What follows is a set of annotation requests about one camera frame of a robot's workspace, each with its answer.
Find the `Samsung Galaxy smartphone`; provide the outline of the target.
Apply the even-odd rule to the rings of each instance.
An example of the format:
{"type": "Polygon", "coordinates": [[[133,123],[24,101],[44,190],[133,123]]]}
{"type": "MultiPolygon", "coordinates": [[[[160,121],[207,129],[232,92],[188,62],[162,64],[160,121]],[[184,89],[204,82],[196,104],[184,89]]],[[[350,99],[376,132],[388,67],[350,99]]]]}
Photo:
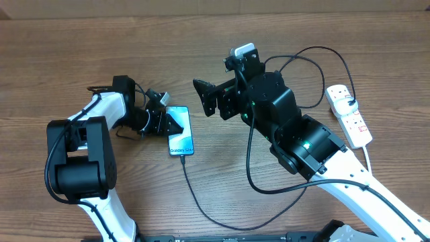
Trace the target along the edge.
{"type": "Polygon", "coordinates": [[[169,106],[167,113],[180,125],[182,132],[168,136],[169,154],[171,156],[188,156],[194,154],[191,132],[191,121],[187,106],[169,106]]]}

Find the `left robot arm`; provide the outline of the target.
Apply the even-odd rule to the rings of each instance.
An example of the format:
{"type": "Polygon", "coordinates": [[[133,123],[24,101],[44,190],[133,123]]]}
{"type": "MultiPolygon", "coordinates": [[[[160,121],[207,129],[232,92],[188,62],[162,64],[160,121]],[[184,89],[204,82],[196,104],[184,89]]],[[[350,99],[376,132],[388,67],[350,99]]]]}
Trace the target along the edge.
{"type": "Polygon", "coordinates": [[[44,183],[50,196],[81,207],[102,241],[144,241],[115,189],[117,166],[110,131],[127,126],[141,137],[181,134],[167,112],[168,92],[147,91],[127,75],[89,86],[91,101],[75,115],[46,127],[44,183]]]}

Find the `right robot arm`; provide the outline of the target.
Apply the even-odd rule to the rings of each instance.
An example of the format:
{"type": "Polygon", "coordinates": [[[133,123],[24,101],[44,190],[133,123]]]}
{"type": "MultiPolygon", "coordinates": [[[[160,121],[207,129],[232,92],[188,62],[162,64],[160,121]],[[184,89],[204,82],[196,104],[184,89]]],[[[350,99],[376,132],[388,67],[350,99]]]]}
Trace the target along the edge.
{"type": "Polygon", "coordinates": [[[385,241],[428,241],[429,221],[384,187],[328,127],[301,113],[279,71],[267,72],[256,50],[224,59],[235,77],[215,86],[193,80],[204,112],[223,120],[239,114],[270,143],[270,152],[306,183],[272,190],[281,194],[318,186],[341,201],[385,241]]]}

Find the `white USB charger plug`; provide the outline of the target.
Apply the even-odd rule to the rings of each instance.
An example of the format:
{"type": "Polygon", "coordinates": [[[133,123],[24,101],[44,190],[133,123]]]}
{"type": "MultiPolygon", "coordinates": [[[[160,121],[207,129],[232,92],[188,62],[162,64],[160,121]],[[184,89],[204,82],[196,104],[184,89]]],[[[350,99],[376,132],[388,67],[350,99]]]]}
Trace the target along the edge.
{"type": "Polygon", "coordinates": [[[337,118],[350,115],[358,110],[358,102],[353,97],[335,99],[331,102],[331,109],[337,118]]]}

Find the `white power strip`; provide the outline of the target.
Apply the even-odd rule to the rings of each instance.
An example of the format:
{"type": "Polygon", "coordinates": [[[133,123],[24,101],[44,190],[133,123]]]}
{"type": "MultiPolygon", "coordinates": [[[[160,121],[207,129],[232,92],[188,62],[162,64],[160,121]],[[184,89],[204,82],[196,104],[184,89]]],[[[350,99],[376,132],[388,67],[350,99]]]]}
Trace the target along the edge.
{"type": "MultiPolygon", "coordinates": [[[[326,88],[325,95],[330,106],[335,99],[353,97],[345,85],[332,85],[326,88]]],[[[352,149],[364,149],[372,141],[368,126],[365,124],[359,110],[337,119],[352,149]]]]}

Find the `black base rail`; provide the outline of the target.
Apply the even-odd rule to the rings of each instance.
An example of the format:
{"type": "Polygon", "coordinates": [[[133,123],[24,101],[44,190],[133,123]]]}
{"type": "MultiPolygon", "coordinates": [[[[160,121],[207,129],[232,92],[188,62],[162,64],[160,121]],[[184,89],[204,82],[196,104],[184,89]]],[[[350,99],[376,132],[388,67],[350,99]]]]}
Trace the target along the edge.
{"type": "Polygon", "coordinates": [[[142,242],[329,242],[332,241],[321,232],[289,232],[284,235],[230,235],[230,236],[199,236],[174,237],[173,235],[144,236],[142,242]]]}

